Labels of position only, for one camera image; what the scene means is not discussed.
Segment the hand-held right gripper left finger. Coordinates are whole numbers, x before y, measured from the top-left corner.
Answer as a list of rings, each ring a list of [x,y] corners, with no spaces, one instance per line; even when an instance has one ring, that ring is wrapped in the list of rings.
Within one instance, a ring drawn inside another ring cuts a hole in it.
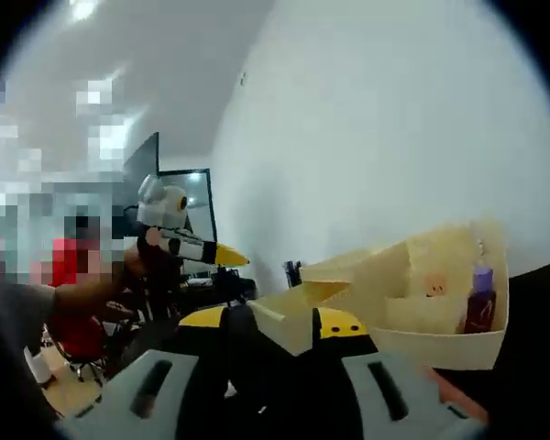
[[[246,305],[151,324],[141,354],[95,402],[66,419],[69,439],[241,439],[249,419],[245,344],[258,328]]]

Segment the person's left hand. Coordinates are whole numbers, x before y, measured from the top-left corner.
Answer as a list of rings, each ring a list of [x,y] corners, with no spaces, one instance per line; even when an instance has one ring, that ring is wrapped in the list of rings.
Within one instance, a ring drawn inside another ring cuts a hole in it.
[[[140,227],[137,241],[124,253],[125,286],[133,289],[144,286],[162,291],[179,287],[181,267],[178,260],[160,246],[162,239],[157,227]]]

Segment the person's right hand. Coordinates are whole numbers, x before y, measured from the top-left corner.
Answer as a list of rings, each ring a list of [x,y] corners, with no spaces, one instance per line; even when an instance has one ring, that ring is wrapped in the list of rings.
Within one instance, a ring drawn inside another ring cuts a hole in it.
[[[488,412],[477,402],[468,397],[433,368],[425,368],[425,375],[438,386],[441,403],[451,403],[461,408],[467,415],[487,424],[490,421]]]

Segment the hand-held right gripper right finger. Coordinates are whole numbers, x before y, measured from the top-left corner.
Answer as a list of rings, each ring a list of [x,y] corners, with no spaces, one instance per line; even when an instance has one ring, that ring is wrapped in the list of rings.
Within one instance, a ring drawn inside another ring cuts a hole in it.
[[[482,439],[485,424],[451,399],[438,380],[380,353],[350,313],[313,309],[313,359],[325,439]]]

